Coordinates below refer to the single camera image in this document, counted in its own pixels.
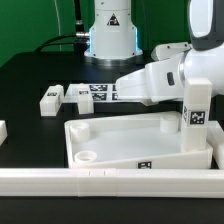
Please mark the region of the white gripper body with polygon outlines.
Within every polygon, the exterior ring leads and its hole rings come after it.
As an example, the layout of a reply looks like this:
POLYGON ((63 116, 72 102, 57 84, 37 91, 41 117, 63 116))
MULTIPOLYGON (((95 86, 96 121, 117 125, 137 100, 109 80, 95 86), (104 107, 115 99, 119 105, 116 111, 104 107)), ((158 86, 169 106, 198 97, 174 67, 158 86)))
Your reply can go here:
POLYGON ((179 53, 169 59, 148 63, 143 69, 117 79, 118 98, 139 100, 144 104, 182 100, 184 59, 185 54, 179 53))

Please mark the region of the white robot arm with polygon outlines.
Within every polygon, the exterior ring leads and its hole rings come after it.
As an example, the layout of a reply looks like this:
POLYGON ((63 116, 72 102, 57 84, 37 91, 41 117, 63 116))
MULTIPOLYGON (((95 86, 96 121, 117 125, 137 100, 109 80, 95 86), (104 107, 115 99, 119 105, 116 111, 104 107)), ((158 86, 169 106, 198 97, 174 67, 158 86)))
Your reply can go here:
MULTIPOLYGON (((111 64, 140 56, 131 0, 94 0, 94 5, 85 57, 111 64)), ((213 95, 224 95, 224 0, 189 0, 187 21, 191 42, 156 46, 151 63, 116 81, 119 98, 180 100, 189 78, 206 78, 213 95)))

